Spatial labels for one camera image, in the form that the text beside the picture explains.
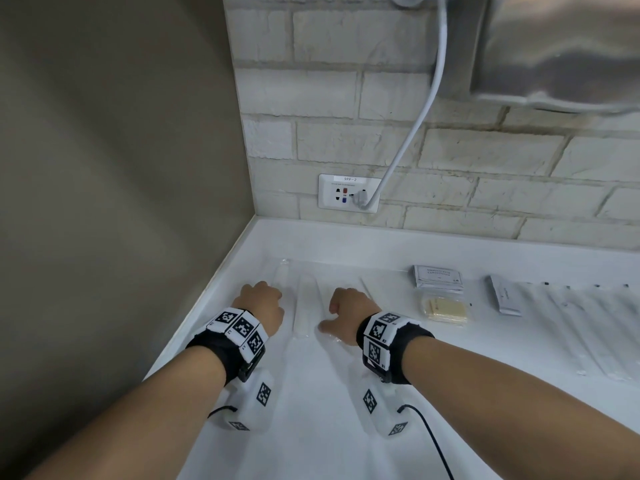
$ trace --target forearm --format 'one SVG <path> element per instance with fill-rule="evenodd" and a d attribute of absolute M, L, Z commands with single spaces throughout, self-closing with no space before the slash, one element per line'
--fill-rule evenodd
<path fill-rule="evenodd" d="M 639 435 L 523 371 L 427 337 L 403 371 L 506 480 L 640 478 Z"/>
<path fill-rule="evenodd" d="M 173 480 L 225 379 L 213 352 L 188 348 L 62 446 L 28 480 Z"/>

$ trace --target white cable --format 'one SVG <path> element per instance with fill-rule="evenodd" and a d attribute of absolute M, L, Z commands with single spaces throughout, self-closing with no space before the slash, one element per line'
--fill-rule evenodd
<path fill-rule="evenodd" d="M 400 160 L 404 156 L 404 152 L 411 144 L 411 141 L 416 133 L 418 133 L 418 129 L 420 129 L 421 124 L 424 122 L 424 119 L 427 117 L 429 110 L 433 104 L 433 101 L 436 99 L 436 95 L 438 94 L 438 89 L 440 88 L 440 82 L 442 81 L 442 74 L 444 72 L 444 60 L 447 55 L 447 0 L 438 0 L 438 56 L 436 58 L 436 70 L 433 74 L 433 81 L 431 83 L 431 90 L 429 92 L 429 97 L 427 97 L 427 102 L 424 104 L 422 108 L 422 112 L 418 119 L 415 120 L 411 131 L 406 136 L 404 143 L 396 153 L 396 157 L 389 165 L 385 176 L 382 177 L 382 181 L 380 181 L 380 185 L 376 189 L 375 193 L 369 201 L 367 202 L 367 195 L 364 190 L 356 193 L 353 196 L 354 203 L 358 206 L 359 209 L 368 210 L 373 205 L 378 197 L 380 197 L 380 193 L 382 193 L 382 189 L 387 184 L 389 178 L 391 178 L 391 174 L 393 174 L 394 170 L 400 163 Z"/>

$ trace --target black cable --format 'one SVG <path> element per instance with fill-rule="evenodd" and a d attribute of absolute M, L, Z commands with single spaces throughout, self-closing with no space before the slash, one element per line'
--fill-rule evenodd
<path fill-rule="evenodd" d="M 228 409 L 229 411 L 233 411 L 236 412 L 238 411 L 238 408 L 236 408 L 235 406 L 221 406 L 218 409 L 214 409 L 212 412 L 209 413 L 209 416 L 207 416 L 207 418 L 212 417 L 215 413 L 218 413 L 222 410 Z"/>
<path fill-rule="evenodd" d="M 405 408 L 412 409 L 412 410 L 414 410 L 415 412 L 418 413 L 418 416 L 420 416 L 420 419 L 422 419 L 422 422 L 427 427 L 427 431 L 429 432 L 429 434 L 431 436 L 431 439 L 433 440 L 433 444 L 436 445 L 436 450 L 438 450 L 438 454 L 440 455 L 440 459 L 442 460 L 442 463 L 444 464 L 444 468 L 447 469 L 447 475 L 449 475 L 450 480 L 454 480 L 453 475 L 451 474 L 451 470 L 449 469 L 449 465 L 447 464 L 447 460 L 444 459 L 444 455 L 442 454 L 442 450 L 440 449 L 440 445 L 436 441 L 436 437 L 433 435 L 433 432 L 431 431 L 431 428 L 429 428 L 427 420 L 424 418 L 422 413 L 420 411 L 418 411 L 418 408 L 416 408 L 415 406 L 412 406 L 411 404 L 403 404 L 402 406 L 400 406 L 400 408 L 398 408 L 398 412 L 401 413 L 402 411 L 404 411 Z"/>

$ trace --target fist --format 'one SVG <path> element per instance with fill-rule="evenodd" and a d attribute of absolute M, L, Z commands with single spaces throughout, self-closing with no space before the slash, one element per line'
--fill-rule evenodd
<path fill-rule="evenodd" d="M 338 314 L 338 318 L 320 322 L 318 329 L 337 337 L 347 345 L 358 345 L 356 333 L 360 324 L 366 318 L 381 311 L 380 307 L 363 292 L 355 288 L 337 288 L 333 292 L 329 312 Z"/>
<path fill-rule="evenodd" d="M 282 293 L 277 288 L 270 287 L 261 281 L 256 286 L 244 285 L 238 296 L 231 304 L 234 308 L 244 308 L 260 320 L 267 335 L 272 337 L 282 325 L 284 310 L 278 300 Z"/>

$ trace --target wall socket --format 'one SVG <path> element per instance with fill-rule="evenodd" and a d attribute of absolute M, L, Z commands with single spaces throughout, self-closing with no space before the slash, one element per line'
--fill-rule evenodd
<path fill-rule="evenodd" d="M 369 198 L 380 185 L 381 178 L 350 177 L 348 175 L 327 175 L 318 177 L 318 207 L 321 209 L 347 210 L 375 214 L 380 199 L 376 199 L 368 210 L 362 210 L 353 201 L 353 196 L 364 190 Z"/>

